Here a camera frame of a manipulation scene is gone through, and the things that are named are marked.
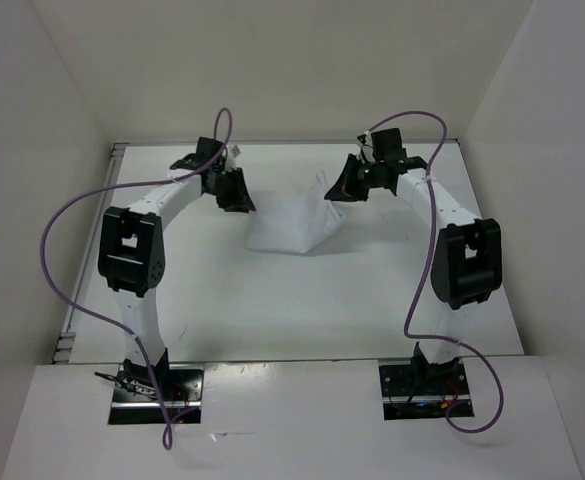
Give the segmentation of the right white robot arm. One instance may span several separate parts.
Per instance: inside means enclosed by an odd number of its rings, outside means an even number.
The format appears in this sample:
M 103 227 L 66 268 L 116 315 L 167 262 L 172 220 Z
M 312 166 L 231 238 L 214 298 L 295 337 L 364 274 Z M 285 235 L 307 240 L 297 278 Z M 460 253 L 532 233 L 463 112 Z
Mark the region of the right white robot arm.
M 399 129 L 366 131 L 357 141 L 359 152 L 347 157 L 325 198 L 363 202 L 372 189 L 388 190 L 430 227 L 426 281 L 442 310 L 432 333 L 414 336 L 410 380 L 431 393 L 456 373 L 463 328 L 475 306 L 502 284 L 501 228 L 463 207 L 422 157 L 410 156 Z

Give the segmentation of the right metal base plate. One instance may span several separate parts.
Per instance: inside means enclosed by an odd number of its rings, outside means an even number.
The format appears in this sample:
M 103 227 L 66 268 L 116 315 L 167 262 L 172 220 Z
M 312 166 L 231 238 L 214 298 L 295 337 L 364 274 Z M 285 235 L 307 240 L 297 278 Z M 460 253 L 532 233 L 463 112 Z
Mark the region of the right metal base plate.
M 418 380 L 416 368 L 407 361 L 379 365 L 380 390 L 385 421 L 430 420 L 474 416 L 465 369 L 443 379 Z

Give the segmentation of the metal base plate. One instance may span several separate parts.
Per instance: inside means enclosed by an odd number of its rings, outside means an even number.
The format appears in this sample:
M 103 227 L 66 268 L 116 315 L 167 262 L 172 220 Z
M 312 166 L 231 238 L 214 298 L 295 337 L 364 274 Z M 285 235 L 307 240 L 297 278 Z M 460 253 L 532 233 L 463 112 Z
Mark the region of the metal base plate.
M 108 424 L 162 424 L 163 416 L 154 388 L 125 378 L 123 368 L 107 378 L 114 383 Z M 202 415 L 204 370 L 197 365 L 175 365 L 163 380 L 162 398 L 176 424 L 199 424 Z
M 385 421 L 430 420 L 474 416 L 465 369 L 443 379 L 418 380 L 416 368 L 407 361 L 379 365 L 380 390 Z

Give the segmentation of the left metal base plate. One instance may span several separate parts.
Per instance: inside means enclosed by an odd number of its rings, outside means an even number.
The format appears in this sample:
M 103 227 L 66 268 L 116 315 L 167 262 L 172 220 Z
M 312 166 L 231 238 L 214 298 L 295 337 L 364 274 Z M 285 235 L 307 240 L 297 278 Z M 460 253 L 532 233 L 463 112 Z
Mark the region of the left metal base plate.
M 114 383 L 108 424 L 162 424 L 163 416 L 154 388 L 125 378 L 123 368 L 107 378 Z M 197 365 L 175 365 L 163 380 L 162 398 L 176 424 L 199 424 L 202 415 L 204 370 Z

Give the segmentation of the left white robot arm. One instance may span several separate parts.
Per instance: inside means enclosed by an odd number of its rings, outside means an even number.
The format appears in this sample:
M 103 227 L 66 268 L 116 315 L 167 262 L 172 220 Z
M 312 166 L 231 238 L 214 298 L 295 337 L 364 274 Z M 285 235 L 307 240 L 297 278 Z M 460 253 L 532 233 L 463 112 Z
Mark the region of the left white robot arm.
M 194 152 L 170 166 L 164 182 L 132 204 L 111 206 L 103 214 L 97 268 L 126 328 L 123 378 L 135 382 L 148 399 L 164 397 L 172 378 L 157 313 L 157 287 L 167 266 L 164 230 L 204 195 L 213 196 L 225 212 L 253 212 L 237 166 L 240 154 L 236 145 L 201 137 Z

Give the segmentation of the white skirt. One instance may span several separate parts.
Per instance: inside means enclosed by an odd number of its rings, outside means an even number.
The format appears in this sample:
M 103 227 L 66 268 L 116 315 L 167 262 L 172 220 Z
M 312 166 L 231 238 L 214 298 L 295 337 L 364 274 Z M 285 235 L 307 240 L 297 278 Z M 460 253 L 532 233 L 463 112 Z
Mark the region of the white skirt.
M 335 235 L 346 213 L 325 199 L 326 175 L 319 171 L 304 191 L 259 192 L 249 214 L 245 247 L 250 251 L 304 255 Z

